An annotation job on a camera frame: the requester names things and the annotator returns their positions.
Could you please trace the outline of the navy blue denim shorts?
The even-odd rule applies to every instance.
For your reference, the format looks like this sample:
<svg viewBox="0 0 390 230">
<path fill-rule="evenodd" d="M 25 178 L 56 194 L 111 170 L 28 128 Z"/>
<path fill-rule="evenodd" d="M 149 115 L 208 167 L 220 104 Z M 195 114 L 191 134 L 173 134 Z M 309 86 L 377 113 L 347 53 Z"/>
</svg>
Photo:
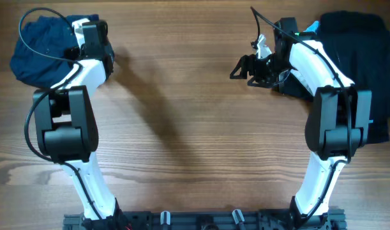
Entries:
<svg viewBox="0 0 390 230">
<path fill-rule="evenodd" d="M 79 48 L 72 23 L 83 23 L 85 44 Z M 108 25 L 98 15 L 41 16 L 20 30 L 10 61 L 16 79 L 37 88 L 87 86 L 90 92 L 114 71 Z"/>
</svg>

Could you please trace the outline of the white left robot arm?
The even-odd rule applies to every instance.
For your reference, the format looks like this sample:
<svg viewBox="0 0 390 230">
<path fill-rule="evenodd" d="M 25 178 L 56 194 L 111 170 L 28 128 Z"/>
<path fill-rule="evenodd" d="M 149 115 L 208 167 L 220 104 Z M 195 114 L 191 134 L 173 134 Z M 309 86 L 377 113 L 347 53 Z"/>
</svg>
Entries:
<svg viewBox="0 0 390 230">
<path fill-rule="evenodd" d="M 63 229 L 131 229 L 109 190 L 96 156 L 99 135 L 90 97 L 113 72 L 114 51 L 104 20 L 72 24 L 78 45 L 70 51 L 69 74 L 33 95 L 39 149 L 36 154 L 61 166 L 72 179 L 84 211 L 65 215 Z"/>
</svg>

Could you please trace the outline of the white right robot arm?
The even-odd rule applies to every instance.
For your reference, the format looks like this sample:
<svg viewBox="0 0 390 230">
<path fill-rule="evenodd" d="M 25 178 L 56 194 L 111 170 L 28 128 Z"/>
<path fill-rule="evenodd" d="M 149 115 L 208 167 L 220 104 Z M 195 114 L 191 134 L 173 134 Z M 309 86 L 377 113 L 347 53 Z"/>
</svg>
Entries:
<svg viewBox="0 0 390 230">
<path fill-rule="evenodd" d="M 283 89 L 289 79 L 313 97 L 304 128 L 310 159 L 303 183 L 290 202 L 288 222 L 312 227 L 330 217 L 329 199 L 342 169 L 366 144 L 371 91 L 357 89 L 326 54 L 313 31 L 300 31 L 294 17 L 271 22 L 275 49 L 259 33 L 254 54 L 244 55 L 230 73 L 250 86 Z"/>
</svg>

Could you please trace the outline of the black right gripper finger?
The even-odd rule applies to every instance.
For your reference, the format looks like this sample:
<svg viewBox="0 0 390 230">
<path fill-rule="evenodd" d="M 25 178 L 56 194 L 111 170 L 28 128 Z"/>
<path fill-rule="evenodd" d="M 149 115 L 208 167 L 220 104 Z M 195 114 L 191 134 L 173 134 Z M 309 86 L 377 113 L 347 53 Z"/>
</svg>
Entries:
<svg viewBox="0 0 390 230">
<path fill-rule="evenodd" d="M 230 79 L 247 79 L 250 68 L 250 56 L 242 56 L 230 73 Z"/>
<path fill-rule="evenodd" d="M 253 76 L 247 82 L 247 85 L 251 86 L 251 87 L 257 87 L 257 88 L 275 88 L 278 85 L 278 83 L 271 81 L 270 78 L 260 79 L 260 78 L 257 78 L 256 76 Z"/>
</svg>

